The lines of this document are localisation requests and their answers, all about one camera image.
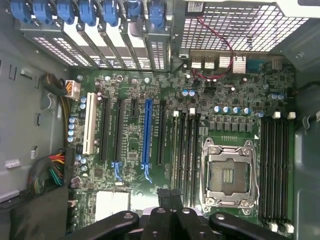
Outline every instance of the metal mesh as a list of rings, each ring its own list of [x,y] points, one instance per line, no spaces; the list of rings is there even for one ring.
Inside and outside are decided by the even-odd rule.
[[[158,70],[165,69],[164,64],[164,44],[161,41],[152,41],[151,50],[154,60],[155,68]]]
[[[206,3],[204,22],[224,36],[233,50],[269,52],[273,47],[304,24],[308,18],[285,17],[274,5],[246,7]],[[187,17],[184,23],[182,49],[228,50],[218,37]]]
[[[56,38],[54,37],[53,40],[62,48],[64,48],[71,56],[77,59],[80,63],[84,66],[88,67],[91,64],[74,48],[72,47],[67,41],[65,41],[62,37]]]
[[[53,46],[49,41],[47,41],[44,37],[33,37],[33,40],[35,40],[37,43],[41,44],[43,47],[48,49],[51,53],[56,55],[58,58],[63,60],[66,64],[69,64],[70,66],[78,66],[77,63],[75,63],[73,60],[71,60],[70,57],[65,55],[62,51],[60,51],[58,48]]]

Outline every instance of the blue retention clip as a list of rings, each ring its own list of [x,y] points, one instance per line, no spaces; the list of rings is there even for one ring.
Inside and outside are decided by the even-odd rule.
[[[25,0],[11,0],[10,10],[12,15],[25,24],[31,24],[31,11]]]
[[[159,0],[153,0],[149,7],[150,22],[156,29],[165,25],[165,4]]]
[[[138,17],[141,15],[141,1],[128,0],[128,18]]]
[[[114,168],[114,175],[118,181],[122,182],[122,177],[120,175],[120,167],[121,167],[121,162],[112,162],[111,167]]]
[[[46,25],[52,25],[52,12],[49,6],[48,0],[33,0],[33,14],[36,19],[40,22],[45,23]]]
[[[152,184],[149,176],[149,160],[151,147],[151,128],[152,128],[152,108],[153,100],[147,99],[144,104],[144,125],[143,125],[143,145],[141,169],[144,170],[144,177]]]
[[[75,13],[71,4],[71,0],[58,0],[56,10],[59,18],[66,24],[72,25],[75,22]]]
[[[118,25],[119,16],[115,0],[105,0],[103,2],[103,20],[110,24],[111,27]]]
[[[88,24],[88,26],[93,27],[97,22],[97,15],[94,8],[94,0],[80,0],[79,1],[79,11],[81,20]]]

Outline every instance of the perforated metal cage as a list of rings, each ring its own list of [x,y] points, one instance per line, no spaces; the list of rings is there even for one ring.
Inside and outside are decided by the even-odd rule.
[[[235,51],[269,52],[304,24],[308,18],[285,17],[275,5],[206,2],[205,24],[224,36]],[[223,40],[186,17],[182,49],[228,50]]]

